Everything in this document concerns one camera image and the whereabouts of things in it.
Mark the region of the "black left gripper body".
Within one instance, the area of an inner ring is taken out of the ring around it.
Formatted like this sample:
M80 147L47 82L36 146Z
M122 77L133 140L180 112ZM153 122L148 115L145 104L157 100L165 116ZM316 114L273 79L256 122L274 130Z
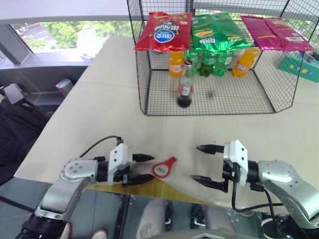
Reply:
M113 174L113 182L120 183L123 187L133 185L130 163L125 163L117 166Z

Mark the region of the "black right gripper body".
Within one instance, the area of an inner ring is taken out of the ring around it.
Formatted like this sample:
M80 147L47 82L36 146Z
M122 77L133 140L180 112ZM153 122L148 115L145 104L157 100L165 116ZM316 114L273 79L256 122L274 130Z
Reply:
M239 183L240 180L240 166L238 163L223 161L223 192L228 193L229 181Z

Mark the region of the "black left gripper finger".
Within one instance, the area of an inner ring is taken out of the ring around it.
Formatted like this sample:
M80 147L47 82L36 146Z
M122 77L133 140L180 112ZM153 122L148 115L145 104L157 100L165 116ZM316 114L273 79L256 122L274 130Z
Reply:
M154 157L146 154L133 154L132 159L134 162L147 162L153 160Z
M128 179L128 185L140 185L153 180L155 177L151 174L143 174Z

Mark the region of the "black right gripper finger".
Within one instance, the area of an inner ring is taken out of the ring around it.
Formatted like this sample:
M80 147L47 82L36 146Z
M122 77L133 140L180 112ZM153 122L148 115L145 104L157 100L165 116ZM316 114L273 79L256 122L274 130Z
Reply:
M220 190L222 192L228 192L228 180L224 180L223 182L216 182L211 180L211 178L209 177L200 175L190 175L190 178L205 187Z
M206 154L212 154L212 155L215 155L216 153L224 152L224 146L216 145L216 144L199 145L196 147L196 149Z

